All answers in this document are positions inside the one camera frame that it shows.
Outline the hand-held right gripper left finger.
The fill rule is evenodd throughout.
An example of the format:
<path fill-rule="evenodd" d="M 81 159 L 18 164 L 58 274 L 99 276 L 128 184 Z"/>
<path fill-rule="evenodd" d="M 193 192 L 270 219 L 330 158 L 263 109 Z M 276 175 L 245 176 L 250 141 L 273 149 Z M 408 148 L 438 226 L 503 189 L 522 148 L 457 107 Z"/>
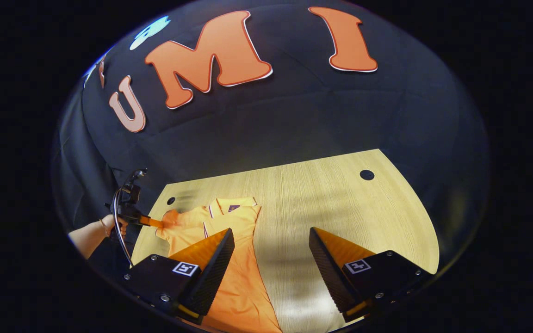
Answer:
<path fill-rule="evenodd" d="M 151 308 L 201 324 L 208 314 L 235 249 L 224 229 L 169 257 L 151 254 L 122 277 L 122 287 Z"/>

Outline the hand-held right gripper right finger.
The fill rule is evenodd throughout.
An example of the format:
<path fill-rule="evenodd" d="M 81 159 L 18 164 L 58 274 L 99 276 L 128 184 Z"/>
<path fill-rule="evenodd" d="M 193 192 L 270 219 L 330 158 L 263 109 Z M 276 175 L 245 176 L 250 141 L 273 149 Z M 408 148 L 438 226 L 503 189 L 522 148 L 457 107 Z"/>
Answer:
<path fill-rule="evenodd" d="M 432 279 L 400 253 L 373 253 L 312 227 L 309 248 L 332 301 L 345 322 L 373 320 L 410 299 Z"/>

